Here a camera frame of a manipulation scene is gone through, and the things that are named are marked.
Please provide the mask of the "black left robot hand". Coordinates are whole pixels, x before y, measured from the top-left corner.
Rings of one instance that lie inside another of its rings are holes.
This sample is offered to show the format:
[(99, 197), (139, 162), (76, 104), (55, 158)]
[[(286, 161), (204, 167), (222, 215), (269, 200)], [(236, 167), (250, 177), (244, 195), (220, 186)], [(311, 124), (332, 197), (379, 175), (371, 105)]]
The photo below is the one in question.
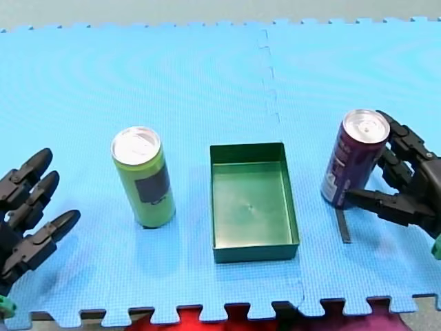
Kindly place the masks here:
[(34, 234), (25, 234), (43, 218), (58, 187), (60, 176), (56, 170), (44, 174), (52, 157), (51, 149), (44, 148), (1, 178), (2, 296), (6, 297), (15, 282), (55, 252), (57, 243), (81, 217), (79, 210), (69, 210)]

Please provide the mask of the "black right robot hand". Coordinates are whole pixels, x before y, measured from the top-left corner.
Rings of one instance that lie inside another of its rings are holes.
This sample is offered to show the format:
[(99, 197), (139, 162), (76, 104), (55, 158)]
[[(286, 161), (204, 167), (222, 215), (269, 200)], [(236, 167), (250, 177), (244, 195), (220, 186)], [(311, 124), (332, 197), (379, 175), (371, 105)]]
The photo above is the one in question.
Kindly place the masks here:
[(345, 201), (399, 225), (418, 225), (435, 239), (440, 235), (440, 157), (428, 150), (409, 126), (381, 110), (377, 113), (390, 126), (390, 146), (382, 151), (376, 165), (397, 192), (350, 189)]

